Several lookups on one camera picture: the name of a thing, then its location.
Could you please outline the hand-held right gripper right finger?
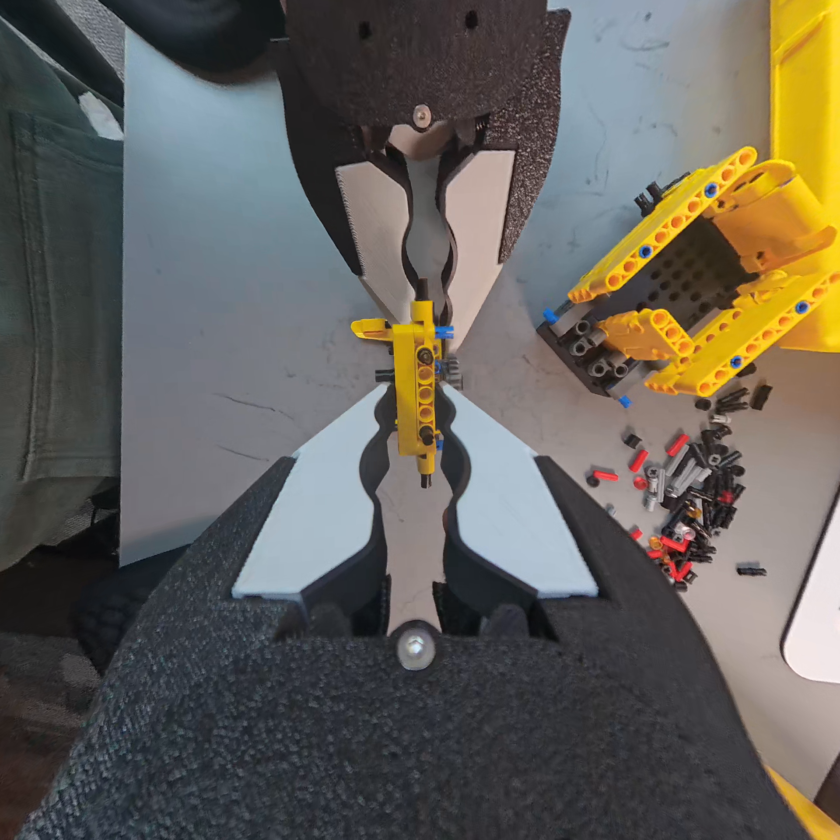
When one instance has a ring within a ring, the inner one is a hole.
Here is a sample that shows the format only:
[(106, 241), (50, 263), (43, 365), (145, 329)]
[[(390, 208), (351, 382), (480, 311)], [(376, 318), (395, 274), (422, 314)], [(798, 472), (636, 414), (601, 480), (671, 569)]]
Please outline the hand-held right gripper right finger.
[(438, 387), (452, 590), (465, 599), (598, 596), (538, 454), (453, 386)]

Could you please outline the yellow lego panel with pins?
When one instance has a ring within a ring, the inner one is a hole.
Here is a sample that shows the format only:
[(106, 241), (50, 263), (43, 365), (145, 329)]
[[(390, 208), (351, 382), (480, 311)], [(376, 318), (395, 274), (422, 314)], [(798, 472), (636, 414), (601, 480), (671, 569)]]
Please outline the yellow lego panel with pins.
[[(417, 282), (415, 299), (409, 306), (409, 321), (413, 317), (421, 319), (435, 318), (434, 302), (429, 295), (427, 279), (422, 278)], [(410, 373), (407, 376), (408, 388), (406, 391), (398, 391), (395, 385), (395, 406), (396, 418), (395, 428), (397, 434), (398, 453), (404, 457), (413, 457), (416, 461), (416, 468), (420, 475), (421, 488), (429, 489), (433, 483), (433, 475), (436, 467), (436, 456), (438, 452), (438, 426), (435, 418), (436, 438), (435, 445), (425, 447), (417, 436), (417, 409), (416, 409), (416, 384)]]

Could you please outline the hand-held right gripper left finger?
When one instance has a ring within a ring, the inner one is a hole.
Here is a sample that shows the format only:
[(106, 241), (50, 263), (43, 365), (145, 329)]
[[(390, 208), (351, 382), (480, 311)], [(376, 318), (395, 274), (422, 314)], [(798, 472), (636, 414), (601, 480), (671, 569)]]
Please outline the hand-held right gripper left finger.
[(380, 384), (298, 449), (233, 585), (235, 599), (373, 598), (386, 571), (376, 491), (390, 467), (392, 431), (393, 388)]

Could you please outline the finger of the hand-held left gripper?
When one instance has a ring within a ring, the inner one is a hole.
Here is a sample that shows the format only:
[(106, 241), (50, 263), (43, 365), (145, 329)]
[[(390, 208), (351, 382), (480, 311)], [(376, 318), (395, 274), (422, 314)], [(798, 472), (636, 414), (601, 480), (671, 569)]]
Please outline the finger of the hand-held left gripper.
[(456, 350), (501, 273), (502, 236), (515, 152), (480, 150), (468, 154), (446, 175), (439, 212), (446, 225), (449, 257), (442, 273), (446, 322)]
[(411, 318), (417, 273), (406, 252), (413, 189), (403, 156), (373, 156), (335, 168), (363, 287), (390, 323)]

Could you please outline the pile of small lego pins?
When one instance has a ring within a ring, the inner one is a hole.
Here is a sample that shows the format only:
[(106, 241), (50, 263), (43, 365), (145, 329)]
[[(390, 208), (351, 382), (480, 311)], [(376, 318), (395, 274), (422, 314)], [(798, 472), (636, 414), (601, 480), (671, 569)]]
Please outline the pile of small lego pins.
[(699, 429), (676, 431), (659, 451), (632, 428), (621, 435), (632, 453), (626, 471), (633, 488), (644, 510), (661, 516), (647, 536), (647, 557), (677, 593), (687, 593), (698, 567), (717, 558), (716, 541), (730, 529), (746, 490), (732, 420), (762, 411), (772, 391), (772, 385), (760, 381), (717, 397), (694, 397)]

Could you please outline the yellow plastic bin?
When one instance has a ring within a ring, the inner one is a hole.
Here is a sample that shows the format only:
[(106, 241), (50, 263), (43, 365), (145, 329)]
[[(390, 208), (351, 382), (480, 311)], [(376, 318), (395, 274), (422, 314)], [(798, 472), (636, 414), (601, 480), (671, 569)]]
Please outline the yellow plastic bin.
[[(770, 2), (770, 147), (795, 165), (836, 228), (832, 245), (791, 271), (838, 275), (839, 1)], [(838, 280), (780, 346), (838, 354)]]
[(789, 781), (765, 765), (769, 777), (812, 839), (839, 839), (839, 825)]

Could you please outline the yellow lego robot body model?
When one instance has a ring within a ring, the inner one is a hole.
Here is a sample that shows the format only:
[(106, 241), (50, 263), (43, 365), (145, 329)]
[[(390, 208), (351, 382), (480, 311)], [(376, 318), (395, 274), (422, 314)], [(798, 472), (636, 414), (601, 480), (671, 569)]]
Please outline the yellow lego robot body model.
[(591, 393), (711, 398), (838, 294), (838, 224), (795, 165), (743, 147), (635, 198), (638, 224), (537, 332)]

